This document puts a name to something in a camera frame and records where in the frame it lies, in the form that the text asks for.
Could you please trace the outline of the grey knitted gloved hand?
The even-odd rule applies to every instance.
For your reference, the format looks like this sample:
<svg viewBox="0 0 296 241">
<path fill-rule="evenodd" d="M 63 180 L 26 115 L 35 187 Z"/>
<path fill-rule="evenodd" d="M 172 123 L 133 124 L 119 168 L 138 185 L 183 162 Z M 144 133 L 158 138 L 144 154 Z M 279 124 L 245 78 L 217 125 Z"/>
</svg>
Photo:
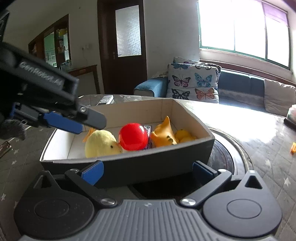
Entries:
<svg viewBox="0 0 296 241">
<path fill-rule="evenodd" d="M 25 140 L 26 136 L 25 125 L 19 120 L 5 120 L 1 124 L 0 138 L 2 140 L 18 138 L 23 141 Z"/>
</svg>

